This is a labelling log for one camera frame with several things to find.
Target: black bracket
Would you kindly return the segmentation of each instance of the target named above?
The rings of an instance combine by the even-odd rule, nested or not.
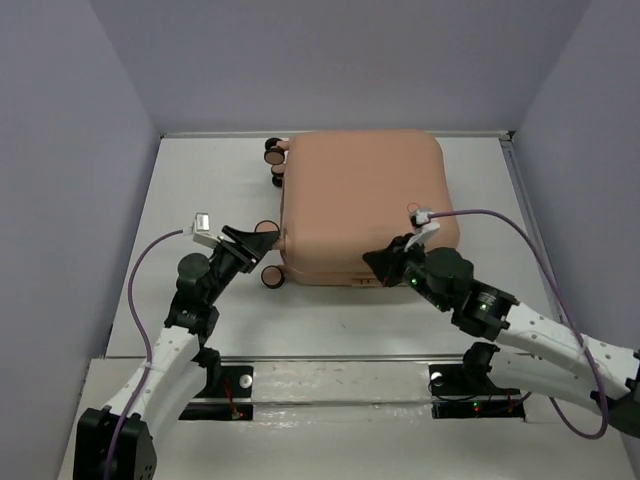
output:
[[[236,405],[234,412],[230,405],[191,402],[180,414],[179,420],[250,422],[253,420],[253,405],[250,403],[239,403]]]
[[[440,397],[512,396],[520,395],[518,389],[496,387],[487,376],[491,372],[491,359],[500,349],[491,343],[476,342],[464,354],[462,363],[434,363],[429,365],[430,390]]]
[[[217,382],[207,382],[207,386],[196,398],[251,398],[253,392],[253,367],[251,365],[222,365]]]
[[[78,420],[74,480],[102,480],[107,451],[118,422],[118,416],[107,409],[88,408]],[[156,452],[147,424],[139,415],[128,418],[118,436],[111,468],[111,478],[151,479],[157,464]]]

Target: white floor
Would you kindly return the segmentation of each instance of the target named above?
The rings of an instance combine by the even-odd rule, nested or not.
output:
[[[524,226],[499,141],[441,138],[454,208],[497,210]],[[280,190],[262,160],[264,138],[165,139],[161,143],[138,229],[132,262],[146,245],[209,212],[212,227],[252,230],[278,219]],[[544,315],[549,302],[525,243],[493,218],[459,219],[459,250],[476,278],[505,289]],[[175,291],[176,266],[186,254],[207,250],[177,237],[143,263],[135,303],[152,338],[158,335]],[[271,252],[263,261],[280,263]],[[462,353],[472,339],[408,289],[302,287],[268,290],[259,272],[240,275],[218,301],[221,318],[209,343],[225,356],[405,355]],[[107,355],[142,356],[144,347],[123,295]]]
[[[78,415],[101,408],[138,363],[94,360]],[[155,480],[634,478],[618,432],[582,440],[542,397],[527,402],[527,422],[433,420],[428,405],[285,408],[267,403],[285,397],[428,402],[426,365],[301,362],[256,369],[254,396],[265,405],[256,407],[254,421],[178,422],[158,449]],[[593,414],[576,406],[565,411],[579,428],[597,430]],[[59,480],[72,478],[74,445],[75,429]]]

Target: suitcase wheel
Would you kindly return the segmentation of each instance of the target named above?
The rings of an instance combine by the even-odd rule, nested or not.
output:
[[[261,222],[258,222],[255,226],[255,228],[253,229],[254,232],[256,233],[263,233],[263,232],[279,232],[280,231],[280,227],[278,226],[278,224],[272,220],[262,220]]]
[[[284,162],[284,150],[280,147],[271,147],[264,152],[264,161],[269,165],[280,165]]]
[[[275,147],[276,144],[281,141],[281,138],[271,137],[266,142],[264,142],[264,149],[269,150],[271,147]]]
[[[284,272],[280,267],[269,265],[262,270],[260,279],[265,287],[275,290],[284,285]]]
[[[280,165],[273,165],[271,167],[271,175],[273,175],[274,177],[278,177],[278,178],[282,178],[284,176],[284,164],[281,163]]]

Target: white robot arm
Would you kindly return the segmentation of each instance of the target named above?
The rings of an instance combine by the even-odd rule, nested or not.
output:
[[[414,233],[393,239],[363,260],[383,286],[406,283],[465,333],[495,343],[475,343],[461,368],[474,384],[517,388],[608,415],[609,424],[640,437],[640,361],[630,349],[582,336],[538,314],[512,295],[473,278],[473,265],[453,249],[425,254],[423,244],[437,232],[430,211],[413,212]],[[194,241],[213,248],[184,257],[177,293],[165,328],[126,385],[101,410],[87,409],[78,421],[74,480],[152,479],[155,446],[187,404],[220,380],[220,354],[204,346],[218,320],[215,300],[238,273],[248,273],[277,241],[279,232],[247,233],[223,228],[230,240],[208,233],[199,214],[185,229]],[[503,352],[496,345],[528,354]],[[599,372],[596,379],[585,350]],[[603,393],[606,392],[606,405]]]
[[[439,229],[436,218],[466,213],[488,213],[512,224],[495,212],[433,214],[419,209],[410,214],[413,233],[394,238],[383,250],[364,254],[363,260],[383,286],[407,284],[442,312],[451,311],[454,326],[494,342],[475,343],[463,358],[465,376],[475,385],[518,388],[566,400],[640,437],[637,352],[580,335],[509,293],[475,280],[473,264],[454,249],[425,253],[424,244]],[[526,354],[503,352],[498,345]]]
[[[220,380],[220,353],[205,347],[219,317],[217,298],[236,274],[250,273],[280,235],[225,226],[227,238],[214,238],[206,214],[197,214],[182,233],[212,248],[213,254],[192,253],[180,260],[177,292],[152,350],[149,345],[148,358],[102,409],[89,408],[78,420],[74,480],[153,478],[157,444],[187,404]],[[135,310],[132,313],[137,319]]]

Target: gray wall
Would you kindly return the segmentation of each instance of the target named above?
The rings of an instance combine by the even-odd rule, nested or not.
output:
[[[640,2],[594,2],[515,145],[558,283],[592,335],[640,348]],[[628,441],[640,472],[640,442]]]
[[[515,129],[587,0],[91,0],[163,132]]]
[[[0,477],[57,478],[158,136],[85,0],[0,15]]]

